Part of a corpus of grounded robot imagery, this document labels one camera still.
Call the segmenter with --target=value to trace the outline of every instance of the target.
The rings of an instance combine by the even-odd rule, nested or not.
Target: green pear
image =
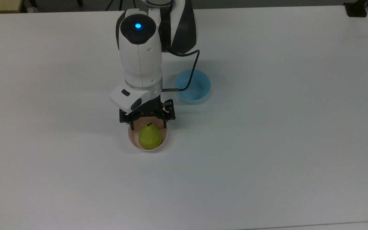
[[[162,142],[160,130],[151,122],[145,124],[139,131],[139,144],[146,150],[159,147]]]

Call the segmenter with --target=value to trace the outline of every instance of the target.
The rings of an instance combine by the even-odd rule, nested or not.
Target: light blue bowl
[[[178,74],[174,86],[183,89],[187,86],[192,70],[184,70]],[[178,98],[187,104],[199,104],[206,99],[211,89],[211,82],[208,76],[200,70],[194,70],[190,86],[178,92]]]

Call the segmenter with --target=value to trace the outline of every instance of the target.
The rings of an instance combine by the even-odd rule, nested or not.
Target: floor
[[[38,12],[78,12],[105,11],[111,0],[83,0],[84,5],[78,6],[76,0],[36,0]],[[342,5],[355,0],[193,0],[195,9],[243,8],[243,7],[276,7],[276,6],[327,6]],[[120,0],[114,0],[109,11],[119,9]],[[124,0],[122,10],[133,8],[133,0]]]

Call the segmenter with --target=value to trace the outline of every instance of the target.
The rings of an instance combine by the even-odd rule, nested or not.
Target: table surface
[[[0,15],[0,229],[237,230],[368,221],[368,17],[196,10],[200,105],[155,153],[108,96],[121,12]],[[163,54],[165,87],[194,57]]]
[[[0,0],[0,13],[18,13],[23,0]]]
[[[266,230],[368,230],[368,222],[351,224],[328,224],[301,227],[267,228]]]

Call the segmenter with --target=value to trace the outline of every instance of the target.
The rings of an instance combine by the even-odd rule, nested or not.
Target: black table leg
[[[19,9],[19,13],[28,13],[28,10],[23,2],[21,5],[21,9]]]
[[[31,6],[33,6],[33,7],[38,7],[38,4],[36,3],[36,1],[35,0],[29,0],[29,2],[31,3]]]

